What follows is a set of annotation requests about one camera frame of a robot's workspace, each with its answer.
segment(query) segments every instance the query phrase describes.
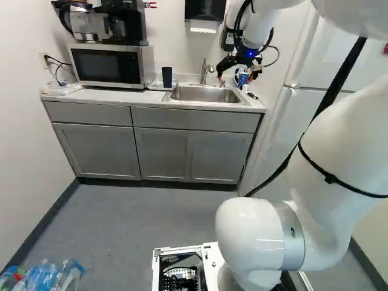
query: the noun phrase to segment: microwave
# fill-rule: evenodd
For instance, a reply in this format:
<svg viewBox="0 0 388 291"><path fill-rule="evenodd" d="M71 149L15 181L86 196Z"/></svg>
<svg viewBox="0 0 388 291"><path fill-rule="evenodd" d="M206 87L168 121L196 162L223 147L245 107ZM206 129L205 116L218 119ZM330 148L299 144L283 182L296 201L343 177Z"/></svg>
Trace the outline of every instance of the microwave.
<svg viewBox="0 0 388 291"><path fill-rule="evenodd" d="M144 89L155 79L151 46L73 43L67 48L82 85Z"/></svg>

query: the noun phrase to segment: microwave door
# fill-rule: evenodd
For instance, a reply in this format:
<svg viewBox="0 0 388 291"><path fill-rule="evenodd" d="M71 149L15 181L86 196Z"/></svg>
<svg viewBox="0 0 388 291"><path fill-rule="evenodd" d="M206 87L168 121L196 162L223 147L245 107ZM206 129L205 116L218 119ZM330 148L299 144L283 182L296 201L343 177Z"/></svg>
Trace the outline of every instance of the microwave door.
<svg viewBox="0 0 388 291"><path fill-rule="evenodd" d="M81 84L144 88L137 52L71 49Z"/></svg>

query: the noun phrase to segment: floor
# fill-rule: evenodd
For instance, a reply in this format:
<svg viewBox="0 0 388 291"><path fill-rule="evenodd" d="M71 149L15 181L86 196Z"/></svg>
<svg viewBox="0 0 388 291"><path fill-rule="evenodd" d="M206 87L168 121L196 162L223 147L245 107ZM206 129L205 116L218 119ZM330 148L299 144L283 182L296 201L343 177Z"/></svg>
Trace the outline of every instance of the floor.
<svg viewBox="0 0 388 291"><path fill-rule="evenodd" d="M79 291L150 291L152 250L216 240L215 212L236 195L82 185L41 236L25 266L43 258L75 258L86 268ZM336 267L307 276L315 291L375 290L350 252Z"/></svg>

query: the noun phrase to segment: cabinet door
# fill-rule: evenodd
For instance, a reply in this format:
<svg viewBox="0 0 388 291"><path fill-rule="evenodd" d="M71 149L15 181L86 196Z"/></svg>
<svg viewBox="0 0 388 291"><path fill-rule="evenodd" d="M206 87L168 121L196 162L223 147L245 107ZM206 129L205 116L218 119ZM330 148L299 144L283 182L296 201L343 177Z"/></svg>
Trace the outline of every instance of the cabinet door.
<svg viewBox="0 0 388 291"><path fill-rule="evenodd" d="M143 179L187 181L190 177L190 131L135 127Z"/></svg>
<svg viewBox="0 0 388 291"><path fill-rule="evenodd" d="M192 132L192 182L237 184L253 135L229 132Z"/></svg>
<svg viewBox="0 0 388 291"><path fill-rule="evenodd" d="M53 124L77 176L140 179L131 127Z"/></svg>

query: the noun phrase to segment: drawer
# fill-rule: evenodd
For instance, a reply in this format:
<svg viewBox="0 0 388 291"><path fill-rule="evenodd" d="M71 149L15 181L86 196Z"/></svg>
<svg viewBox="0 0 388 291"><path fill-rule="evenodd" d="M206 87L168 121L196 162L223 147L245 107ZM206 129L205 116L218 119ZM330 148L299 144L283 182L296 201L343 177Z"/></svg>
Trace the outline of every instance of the drawer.
<svg viewBox="0 0 388 291"><path fill-rule="evenodd" d="M129 107L67 102L44 102L53 122L132 126Z"/></svg>
<svg viewBox="0 0 388 291"><path fill-rule="evenodd" d="M261 115L186 109L132 107L133 125L163 129L254 133Z"/></svg>

